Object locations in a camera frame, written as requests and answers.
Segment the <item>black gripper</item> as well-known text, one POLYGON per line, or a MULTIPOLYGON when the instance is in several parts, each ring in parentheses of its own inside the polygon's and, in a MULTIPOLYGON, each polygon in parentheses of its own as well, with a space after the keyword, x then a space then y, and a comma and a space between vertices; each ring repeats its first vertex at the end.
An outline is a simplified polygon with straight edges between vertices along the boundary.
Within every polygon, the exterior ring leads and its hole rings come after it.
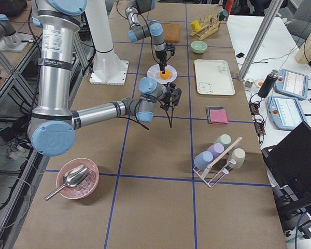
POLYGON ((159 65, 159 69, 160 69, 160 74, 164 75, 165 74, 165 67, 167 66, 166 50, 156 50, 155 54, 156 54, 156 57, 159 59, 158 65, 159 65))
POLYGON ((177 101, 176 90, 172 87, 165 87, 166 92, 163 94, 162 98, 159 98, 160 107, 163 110, 174 109, 177 101))

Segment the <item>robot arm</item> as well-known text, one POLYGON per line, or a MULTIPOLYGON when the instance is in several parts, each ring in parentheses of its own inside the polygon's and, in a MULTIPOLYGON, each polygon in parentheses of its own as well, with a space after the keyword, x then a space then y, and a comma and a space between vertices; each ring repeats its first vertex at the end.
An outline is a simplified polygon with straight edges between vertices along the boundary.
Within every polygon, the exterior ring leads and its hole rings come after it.
POLYGON ((135 116, 144 125, 151 122, 157 103, 164 110, 178 104, 181 90, 169 82, 144 77, 138 84, 140 98, 125 98, 87 109, 71 111, 68 107, 72 71, 73 40, 81 26, 81 15, 87 21, 95 48, 91 82, 122 85, 128 61, 115 54, 104 1, 33 1, 33 19, 43 28, 39 100, 32 111, 28 135, 33 148, 45 156, 67 152, 75 141, 75 130, 97 122, 135 116))
POLYGON ((163 27, 157 20, 146 22, 144 26, 138 21, 139 15, 153 10, 155 6, 155 1, 129 1, 125 9, 125 15, 130 25, 128 38, 131 42, 135 42, 150 37, 155 50, 155 55, 159 60, 158 65, 160 72, 164 74, 165 67, 167 66, 166 59, 168 45, 164 41, 163 27))

